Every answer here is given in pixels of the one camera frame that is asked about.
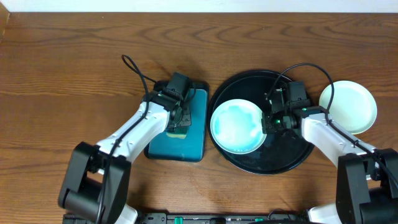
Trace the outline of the pale green plate top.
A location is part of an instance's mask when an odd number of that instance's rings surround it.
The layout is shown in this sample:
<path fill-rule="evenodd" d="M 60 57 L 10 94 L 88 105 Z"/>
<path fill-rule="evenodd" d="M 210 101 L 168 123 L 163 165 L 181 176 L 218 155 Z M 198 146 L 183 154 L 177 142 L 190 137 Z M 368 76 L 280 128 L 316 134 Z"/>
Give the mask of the pale green plate top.
<path fill-rule="evenodd" d="M 222 150 L 232 154 L 248 154 L 266 140 L 262 110 L 253 102 L 233 99 L 220 104 L 211 115 L 210 133 Z"/>

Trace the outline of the pale green plate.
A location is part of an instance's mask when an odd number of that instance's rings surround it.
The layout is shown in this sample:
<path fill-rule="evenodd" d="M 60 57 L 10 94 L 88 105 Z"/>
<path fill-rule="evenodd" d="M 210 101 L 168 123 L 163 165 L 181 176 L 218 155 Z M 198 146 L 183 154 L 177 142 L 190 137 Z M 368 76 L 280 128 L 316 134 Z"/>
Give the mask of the pale green plate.
<path fill-rule="evenodd" d="M 222 150 L 232 154 L 248 154 L 266 140 L 262 110 L 253 102 L 233 99 L 220 104 L 211 115 L 210 133 Z"/>
<path fill-rule="evenodd" d="M 377 118 L 377 104 L 370 91 L 348 80 L 334 82 L 333 86 L 332 118 L 351 134 L 367 131 Z"/>

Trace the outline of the green sponge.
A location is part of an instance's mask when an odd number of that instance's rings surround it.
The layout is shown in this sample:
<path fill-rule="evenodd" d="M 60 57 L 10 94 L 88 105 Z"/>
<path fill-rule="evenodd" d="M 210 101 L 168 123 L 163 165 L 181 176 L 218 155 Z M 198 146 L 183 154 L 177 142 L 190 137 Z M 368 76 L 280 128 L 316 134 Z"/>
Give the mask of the green sponge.
<path fill-rule="evenodd" d="M 169 138 L 185 139 L 187 136 L 187 132 L 186 131 L 166 132 L 166 136 Z"/>

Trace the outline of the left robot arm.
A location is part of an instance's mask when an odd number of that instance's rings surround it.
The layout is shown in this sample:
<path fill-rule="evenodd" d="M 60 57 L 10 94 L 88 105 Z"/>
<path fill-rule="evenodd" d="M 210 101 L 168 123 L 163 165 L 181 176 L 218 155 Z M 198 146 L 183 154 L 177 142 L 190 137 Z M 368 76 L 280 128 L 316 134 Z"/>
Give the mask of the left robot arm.
<path fill-rule="evenodd" d="M 131 166 L 160 133 L 182 120 L 196 90 L 191 84 L 168 83 L 147 91 L 136 113 L 117 131 L 94 145 L 73 150 L 58 205 L 95 223 L 134 223 L 138 212 L 127 205 Z"/>

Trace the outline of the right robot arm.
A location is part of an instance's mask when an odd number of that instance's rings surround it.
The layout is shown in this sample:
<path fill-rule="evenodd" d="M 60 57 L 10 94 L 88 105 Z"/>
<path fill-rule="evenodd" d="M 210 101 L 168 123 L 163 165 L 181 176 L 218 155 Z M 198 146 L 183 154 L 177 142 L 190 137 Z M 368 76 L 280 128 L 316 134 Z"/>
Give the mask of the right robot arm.
<path fill-rule="evenodd" d="M 327 108 L 311 106 L 303 88 L 265 94 L 270 110 L 263 132 L 298 131 L 337 167 L 336 200 L 311 208 L 309 223 L 397 223 L 397 151 L 377 149 L 332 120 Z"/>

